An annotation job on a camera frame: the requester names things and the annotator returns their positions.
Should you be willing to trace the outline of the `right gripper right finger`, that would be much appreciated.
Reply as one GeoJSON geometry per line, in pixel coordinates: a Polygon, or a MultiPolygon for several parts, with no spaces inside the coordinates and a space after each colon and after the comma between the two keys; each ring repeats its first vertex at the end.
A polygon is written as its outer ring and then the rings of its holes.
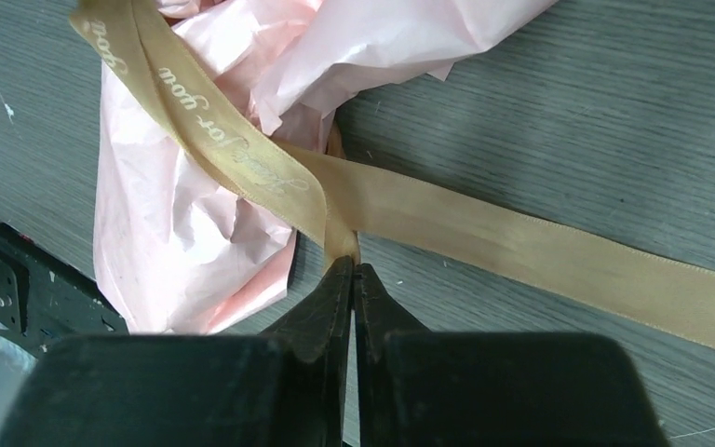
{"type": "Polygon", "coordinates": [[[357,267],[365,446],[664,446],[637,369],[586,332],[435,332],[357,267]]]}

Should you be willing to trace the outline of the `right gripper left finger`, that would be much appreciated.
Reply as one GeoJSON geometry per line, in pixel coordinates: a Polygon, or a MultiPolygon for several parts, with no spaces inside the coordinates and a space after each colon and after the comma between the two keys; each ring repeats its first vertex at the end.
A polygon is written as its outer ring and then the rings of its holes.
{"type": "Polygon", "coordinates": [[[0,446],[339,446],[354,264],[255,335],[77,336],[23,385],[0,446]]]}

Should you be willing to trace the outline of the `pink flower bouquet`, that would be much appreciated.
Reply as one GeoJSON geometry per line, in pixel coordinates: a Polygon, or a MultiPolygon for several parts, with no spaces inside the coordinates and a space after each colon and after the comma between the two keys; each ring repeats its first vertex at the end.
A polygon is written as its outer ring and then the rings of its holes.
{"type": "Polygon", "coordinates": [[[330,6],[83,1],[71,15],[102,59],[96,279],[130,332],[218,332],[283,297],[292,230],[328,262],[371,233],[555,290],[499,230],[544,221],[324,155],[329,112],[259,110],[252,81],[299,59],[330,6]]]}

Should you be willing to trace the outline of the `tan ribbon bow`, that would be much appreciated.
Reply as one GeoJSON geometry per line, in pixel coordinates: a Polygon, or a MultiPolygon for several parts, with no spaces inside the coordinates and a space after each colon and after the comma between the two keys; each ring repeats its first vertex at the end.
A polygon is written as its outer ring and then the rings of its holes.
{"type": "Polygon", "coordinates": [[[230,103],[150,1],[82,1],[70,23],[143,109],[226,189],[328,261],[369,233],[715,348],[715,271],[390,170],[273,142],[230,103]]]}

